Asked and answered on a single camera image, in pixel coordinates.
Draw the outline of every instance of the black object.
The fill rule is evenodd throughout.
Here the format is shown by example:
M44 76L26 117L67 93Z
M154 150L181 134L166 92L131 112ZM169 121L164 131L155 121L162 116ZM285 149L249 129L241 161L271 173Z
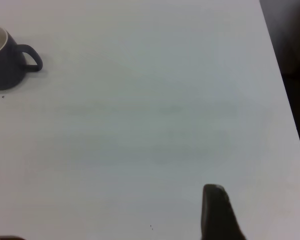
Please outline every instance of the black object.
M246 240L240 230L225 189L216 184L203 188L202 240Z
M27 65L23 53L29 54L37 65ZM10 34L0 27L0 90L18 85L27 72L38 72L43 62L38 53L28 45L17 45Z

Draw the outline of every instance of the mug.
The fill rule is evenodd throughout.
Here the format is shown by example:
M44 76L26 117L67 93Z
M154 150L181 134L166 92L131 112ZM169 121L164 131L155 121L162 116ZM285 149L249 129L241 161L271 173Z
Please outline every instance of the mug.
M23 53L29 54L36 65L27 65ZM18 45L10 34L0 27L0 90L18 85L28 72L38 72L43 63L38 53L28 45Z

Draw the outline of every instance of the table surface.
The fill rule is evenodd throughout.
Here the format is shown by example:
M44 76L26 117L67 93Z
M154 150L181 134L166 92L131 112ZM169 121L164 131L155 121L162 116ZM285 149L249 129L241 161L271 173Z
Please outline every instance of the table surface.
M0 92L0 235L300 240L300 141L256 0L0 0L44 68Z

